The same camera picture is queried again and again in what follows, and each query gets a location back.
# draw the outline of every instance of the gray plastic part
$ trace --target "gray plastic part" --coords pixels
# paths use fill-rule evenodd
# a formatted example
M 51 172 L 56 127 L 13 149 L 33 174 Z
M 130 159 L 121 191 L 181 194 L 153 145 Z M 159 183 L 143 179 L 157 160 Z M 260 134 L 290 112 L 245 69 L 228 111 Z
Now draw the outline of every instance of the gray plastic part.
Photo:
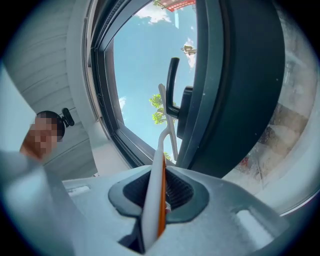
M 110 188 L 108 198 L 121 215 L 137 218 L 142 214 L 142 208 L 126 198 L 124 195 L 124 188 L 131 182 L 134 182 L 141 176 L 150 172 L 150 170 L 150 168 L 147 168 L 140 173 L 117 182 Z M 172 224 L 192 221 L 201 213 L 209 202 L 209 193 L 207 189 L 199 182 L 181 174 L 170 166 L 168 166 L 166 170 L 190 185 L 190 188 L 192 189 L 192 197 L 188 202 L 166 214 L 166 223 Z
M 108 191 L 117 182 L 147 172 L 149 166 L 63 183 L 19 153 L 0 152 L 0 166 L 1 202 L 16 229 L 42 254 L 137 255 L 118 243 L 131 234 L 135 219 L 121 216 L 113 208 Z M 172 169 L 202 184 L 209 202 L 192 221 L 167 224 L 145 255 L 253 253 L 259 249 L 259 234 L 252 235 L 242 225 L 237 217 L 240 210 L 249 211 L 271 240 L 288 227 L 285 219 L 239 186 L 191 170 Z

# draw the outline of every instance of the sky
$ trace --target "sky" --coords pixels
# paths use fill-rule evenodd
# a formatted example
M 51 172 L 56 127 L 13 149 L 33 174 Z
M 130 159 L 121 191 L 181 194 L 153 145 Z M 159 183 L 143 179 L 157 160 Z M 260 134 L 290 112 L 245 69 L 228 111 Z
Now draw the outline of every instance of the sky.
M 178 106 L 185 87 L 194 84 L 196 55 L 184 54 L 184 45 L 197 48 L 197 19 L 191 5 L 170 12 L 150 3 L 131 17 L 114 38 L 115 80 L 124 125 L 154 149 L 167 124 L 155 124 L 152 115 L 157 109 L 149 99 L 159 93 L 159 84 L 166 86 L 172 57 L 180 58 L 173 93 Z M 177 138 L 178 149 L 181 142 Z M 169 136 L 164 151 L 173 160 Z

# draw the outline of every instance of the glass pane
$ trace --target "glass pane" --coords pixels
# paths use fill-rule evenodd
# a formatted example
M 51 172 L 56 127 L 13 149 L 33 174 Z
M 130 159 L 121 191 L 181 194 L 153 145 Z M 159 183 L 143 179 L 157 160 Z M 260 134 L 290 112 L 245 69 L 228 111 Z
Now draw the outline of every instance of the glass pane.
M 273 116 L 249 154 L 223 179 L 283 213 L 310 197 L 319 175 L 319 72 L 303 32 L 279 7 L 285 44 L 283 84 Z M 317 157 L 308 155 L 317 152 Z
M 166 127 L 159 84 L 166 85 L 170 60 L 180 58 L 174 101 L 194 83 L 197 57 L 197 18 L 194 1 L 184 6 L 154 1 L 139 10 L 114 37 L 114 71 L 124 125 L 156 149 Z M 178 149 L 181 140 L 177 139 Z M 169 136 L 164 151 L 173 161 Z

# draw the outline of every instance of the white wall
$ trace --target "white wall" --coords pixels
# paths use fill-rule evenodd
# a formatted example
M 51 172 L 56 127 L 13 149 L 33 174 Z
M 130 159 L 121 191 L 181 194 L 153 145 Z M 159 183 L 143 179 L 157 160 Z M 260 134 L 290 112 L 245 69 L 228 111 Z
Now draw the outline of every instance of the white wall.
M 90 145 L 95 166 L 100 176 L 112 175 L 130 169 L 114 143 L 107 138 L 100 122 L 89 129 Z
M 97 172 L 84 125 L 88 120 L 95 122 L 81 64 L 88 4 L 88 0 L 44 1 L 21 25 L 3 60 L 35 113 L 70 110 L 75 125 L 65 129 L 62 142 L 44 161 L 62 179 L 90 177 Z

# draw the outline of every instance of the window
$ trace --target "window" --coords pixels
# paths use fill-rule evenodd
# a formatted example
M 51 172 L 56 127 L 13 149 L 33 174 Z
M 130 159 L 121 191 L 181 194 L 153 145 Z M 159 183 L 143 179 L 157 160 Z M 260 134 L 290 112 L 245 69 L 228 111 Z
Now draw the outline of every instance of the window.
M 256 145 L 223 179 L 284 213 L 319 185 L 319 66 L 303 32 L 282 10 L 277 12 L 285 45 L 280 97 Z
M 131 2 L 122 10 L 123 15 L 126 8 L 134 5 Z M 138 11 L 124 25 L 119 23 L 118 31 L 111 26 L 99 47 L 98 55 L 105 48 L 105 78 L 99 71 L 99 89 L 108 112 L 103 118 L 140 164 L 151 164 L 159 135 L 167 125 L 158 85 L 166 85 L 171 58 L 180 58 L 173 99 L 177 105 L 185 87 L 194 83 L 197 17 L 194 1 L 185 2 L 174 10 L 169 9 L 172 4 L 165 7 L 166 3 L 159 0 L 142 8 L 135 5 Z M 121 13 L 114 23 L 122 19 Z M 102 63 L 98 68 L 103 70 Z M 178 150 L 181 142 L 177 138 Z M 167 159 L 175 163 L 169 136 L 164 141 L 164 151 Z

